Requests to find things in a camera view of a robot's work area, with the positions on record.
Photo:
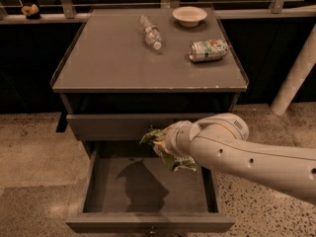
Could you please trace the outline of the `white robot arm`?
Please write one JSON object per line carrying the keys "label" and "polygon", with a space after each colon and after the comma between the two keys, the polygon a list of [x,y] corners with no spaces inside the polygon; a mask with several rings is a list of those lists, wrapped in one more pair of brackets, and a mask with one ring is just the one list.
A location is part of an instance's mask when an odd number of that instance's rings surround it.
{"label": "white robot arm", "polygon": [[169,155],[191,157],[203,168],[316,203],[315,149],[258,144],[248,137],[248,125],[227,113],[178,121],[155,146]]}

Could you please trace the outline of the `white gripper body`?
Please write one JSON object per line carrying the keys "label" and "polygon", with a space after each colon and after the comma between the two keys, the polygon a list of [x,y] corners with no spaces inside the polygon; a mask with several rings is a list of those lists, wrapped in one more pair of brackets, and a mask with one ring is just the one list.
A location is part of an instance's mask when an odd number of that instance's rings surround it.
{"label": "white gripper body", "polygon": [[190,156],[190,144],[199,134],[199,127],[188,120],[178,121],[167,131],[165,144],[168,151],[177,157]]}

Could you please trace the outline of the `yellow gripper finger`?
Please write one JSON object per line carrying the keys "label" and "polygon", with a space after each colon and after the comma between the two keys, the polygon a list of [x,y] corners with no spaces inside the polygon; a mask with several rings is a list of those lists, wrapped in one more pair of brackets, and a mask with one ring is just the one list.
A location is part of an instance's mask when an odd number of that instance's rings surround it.
{"label": "yellow gripper finger", "polygon": [[162,152],[168,153],[168,149],[166,147],[166,143],[164,141],[155,141],[154,142],[154,147],[153,150],[157,153],[160,154]]}

